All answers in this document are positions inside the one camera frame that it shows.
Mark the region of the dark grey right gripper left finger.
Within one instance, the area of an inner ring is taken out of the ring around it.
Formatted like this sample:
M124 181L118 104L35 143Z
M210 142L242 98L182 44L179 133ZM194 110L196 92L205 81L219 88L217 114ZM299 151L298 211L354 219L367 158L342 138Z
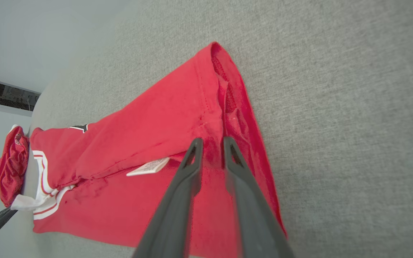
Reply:
M195 138L137 246L135 258L187 258L193 203L201 189L203 140Z

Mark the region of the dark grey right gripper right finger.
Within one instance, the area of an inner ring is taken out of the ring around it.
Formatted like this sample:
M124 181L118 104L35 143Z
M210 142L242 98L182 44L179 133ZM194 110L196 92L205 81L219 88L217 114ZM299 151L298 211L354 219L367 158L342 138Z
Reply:
M223 139L225 185L231 195L239 258L293 258L287 238L232 137Z

